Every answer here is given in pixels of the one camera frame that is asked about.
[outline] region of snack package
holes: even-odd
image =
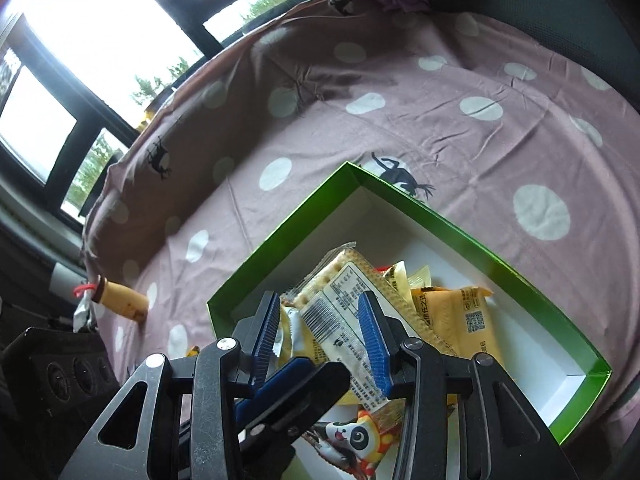
[[[308,357],[316,365],[329,360],[300,316],[300,311],[283,298],[280,299],[280,324],[273,352],[278,358],[276,368],[284,366],[293,357]],[[359,402],[358,397],[349,390],[340,398],[338,404]]]
[[[407,281],[409,282],[409,288],[431,286],[431,269],[429,269],[428,265],[425,265],[409,276]]]
[[[358,480],[367,480],[375,475],[398,433],[399,426],[380,431],[371,414],[361,407],[357,418],[347,422],[316,422],[302,438],[328,463]]]
[[[400,319],[409,336],[420,337],[442,353],[455,352],[352,244],[329,252],[313,272],[287,293],[287,300],[300,310],[327,357],[343,362],[349,369],[352,391],[384,433],[401,422],[404,402],[389,401],[371,375],[357,317],[358,297],[364,290],[375,293],[385,315]]]
[[[411,286],[409,286],[409,279],[406,276],[406,268],[404,267],[404,260],[393,264],[385,272],[382,273],[382,277],[387,280],[391,286],[398,291],[398,294],[402,296],[409,305],[412,304],[411,298]]]
[[[504,364],[486,306],[492,293],[479,286],[450,290],[441,287],[412,289],[414,306],[425,322],[460,357],[487,352]]]

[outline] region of blue gripper pad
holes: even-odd
[[[264,384],[264,380],[267,377],[269,361],[273,352],[273,343],[278,332],[280,297],[275,292],[264,293],[254,319],[259,320],[260,316],[264,316],[262,318],[263,322],[252,351],[254,363],[251,382],[255,390]]]
[[[358,298],[358,322],[360,323],[364,345],[369,356],[373,379],[376,381],[376,386],[388,397],[391,395],[391,388],[393,387],[391,358],[398,351],[398,345],[393,337],[390,336],[380,304],[375,294],[370,290],[363,292]],[[380,322],[384,323],[384,328],[387,329],[388,337],[386,341],[381,331]]]
[[[236,404],[236,427],[244,430],[247,424],[263,414],[284,394],[304,380],[315,369],[311,359],[294,357],[264,383],[253,399]]]

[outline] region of black speaker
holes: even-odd
[[[57,478],[120,387],[102,339],[32,327],[5,349],[2,371],[20,416],[23,453],[38,478]]]

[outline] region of cardboard box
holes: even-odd
[[[328,250],[352,241],[373,266],[404,260],[410,274],[428,264],[434,285],[492,290],[487,303],[505,368],[558,442],[568,437],[600,395],[611,374],[609,365],[553,303],[428,206],[350,162],[310,195],[211,298],[217,337],[231,334],[239,319],[253,314],[265,290],[285,292]],[[449,419],[452,478],[458,477],[455,418],[456,414]],[[306,469],[316,470],[314,478],[337,474],[326,463],[326,471],[316,463],[309,467],[315,451],[300,441],[296,447]],[[385,459],[378,478],[386,478],[386,469],[391,472],[392,467],[392,457]]]

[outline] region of bed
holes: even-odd
[[[141,326],[98,310],[114,371],[213,341],[207,300],[350,160],[567,314],[613,368],[588,422],[619,446],[640,416],[640,394],[619,401],[640,372],[638,131],[610,80],[503,21],[299,4],[199,69],[110,168],[86,264],[150,303]]]

